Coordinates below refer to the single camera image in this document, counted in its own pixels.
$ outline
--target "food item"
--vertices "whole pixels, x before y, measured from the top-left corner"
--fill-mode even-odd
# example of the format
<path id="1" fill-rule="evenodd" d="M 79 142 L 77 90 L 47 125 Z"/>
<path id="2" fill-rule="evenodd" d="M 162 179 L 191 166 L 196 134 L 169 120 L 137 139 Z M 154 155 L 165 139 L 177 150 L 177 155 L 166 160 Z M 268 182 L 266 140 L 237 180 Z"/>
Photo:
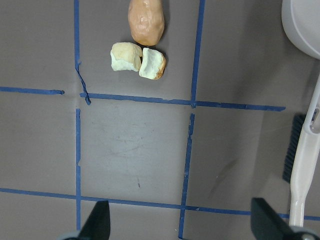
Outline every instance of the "food item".
<path id="1" fill-rule="evenodd" d="M 145 47 L 142 51 L 142 64 L 139 75 L 143 78 L 157 80 L 162 77 L 166 67 L 164 55 L 150 48 Z"/>
<path id="2" fill-rule="evenodd" d="M 133 39 L 145 46 L 154 46 L 165 29 L 162 0 L 131 0 L 128 20 Z"/>
<path id="3" fill-rule="evenodd" d="M 111 67 L 114 71 L 132 70 L 138 72 L 141 67 L 141 47 L 131 42 L 113 44 L 110 55 Z"/>

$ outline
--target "gray surface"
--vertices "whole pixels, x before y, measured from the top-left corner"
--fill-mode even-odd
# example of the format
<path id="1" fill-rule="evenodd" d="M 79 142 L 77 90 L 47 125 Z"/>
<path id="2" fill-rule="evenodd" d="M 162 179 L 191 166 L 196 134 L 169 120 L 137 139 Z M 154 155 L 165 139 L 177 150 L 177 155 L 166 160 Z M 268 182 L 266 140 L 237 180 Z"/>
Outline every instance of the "gray surface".
<path id="1" fill-rule="evenodd" d="M 206 1 L 197 99 L 286 106 L 309 104 L 320 65 L 287 38 L 282 1 Z"/>
<path id="2" fill-rule="evenodd" d="M 156 46 L 163 78 L 114 72 L 114 43 L 133 42 L 129 0 L 80 0 L 80 71 L 93 93 L 190 99 L 199 0 L 163 0 L 166 32 Z M 283 112 L 92 99 L 78 93 L 73 1 L 0 0 L 0 86 L 61 89 L 0 93 L 0 188 L 75 194 L 75 109 L 81 108 L 83 196 L 180 204 L 189 115 L 195 113 L 187 205 L 250 210 L 264 197 L 287 213 L 281 179 L 296 112 L 307 110 L 320 70 L 281 25 L 281 1 L 206 1 L 197 100 L 286 106 Z M 305 213 L 320 216 L 320 165 Z M 82 224 L 94 202 L 82 201 Z M 178 236 L 178 209 L 111 204 L 111 239 Z M 55 239 L 76 226 L 74 200 L 0 193 L 4 239 Z M 245 215 L 186 211 L 184 237 L 253 239 Z M 320 232 L 319 221 L 305 226 Z"/>
<path id="3" fill-rule="evenodd" d="M 57 239 L 74 229 L 75 200 L 0 193 L 3 240 Z"/>
<path id="4" fill-rule="evenodd" d="M 95 0 L 94 4 L 80 1 L 80 70 L 88 92 L 189 100 L 199 1 L 163 1 L 167 24 L 156 49 L 166 55 L 167 67 L 158 81 L 141 78 L 134 71 L 111 68 L 113 44 L 134 43 L 128 4 L 128 0 Z"/>

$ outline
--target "black bristles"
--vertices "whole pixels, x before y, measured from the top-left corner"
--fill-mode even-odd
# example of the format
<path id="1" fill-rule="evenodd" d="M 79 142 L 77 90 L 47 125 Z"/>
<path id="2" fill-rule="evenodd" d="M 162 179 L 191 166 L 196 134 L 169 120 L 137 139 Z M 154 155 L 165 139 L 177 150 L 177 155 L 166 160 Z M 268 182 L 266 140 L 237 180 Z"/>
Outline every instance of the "black bristles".
<path id="1" fill-rule="evenodd" d="M 291 173 L 294 166 L 296 151 L 298 147 L 300 133 L 305 122 L 305 114 L 297 114 L 292 120 L 292 129 L 288 151 L 284 160 L 284 170 L 282 174 L 283 180 L 290 183 Z"/>

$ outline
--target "white bread chunk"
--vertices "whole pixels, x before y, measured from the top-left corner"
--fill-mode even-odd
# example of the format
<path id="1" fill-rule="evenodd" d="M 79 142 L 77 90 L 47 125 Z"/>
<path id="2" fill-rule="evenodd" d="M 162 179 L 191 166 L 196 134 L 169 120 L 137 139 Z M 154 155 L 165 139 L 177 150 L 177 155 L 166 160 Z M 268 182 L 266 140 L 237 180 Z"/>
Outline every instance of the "white bread chunk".
<path id="1" fill-rule="evenodd" d="M 132 70 L 138 72 L 141 67 L 141 47 L 131 42 L 113 44 L 110 55 L 111 67 L 114 71 Z"/>
<path id="2" fill-rule="evenodd" d="M 162 77 L 166 67 L 164 55 L 150 48 L 145 47 L 142 51 L 142 64 L 139 75 L 143 78 L 157 80 Z"/>

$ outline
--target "brown potato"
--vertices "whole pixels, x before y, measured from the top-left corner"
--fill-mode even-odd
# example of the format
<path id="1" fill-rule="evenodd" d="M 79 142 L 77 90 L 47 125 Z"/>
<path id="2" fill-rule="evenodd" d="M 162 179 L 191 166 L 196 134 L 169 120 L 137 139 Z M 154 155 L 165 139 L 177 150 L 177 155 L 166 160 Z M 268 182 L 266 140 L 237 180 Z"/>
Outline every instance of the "brown potato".
<path id="1" fill-rule="evenodd" d="M 133 39 L 145 46 L 154 46 L 165 29 L 162 0 L 131 0 L 128 20 Z"/>

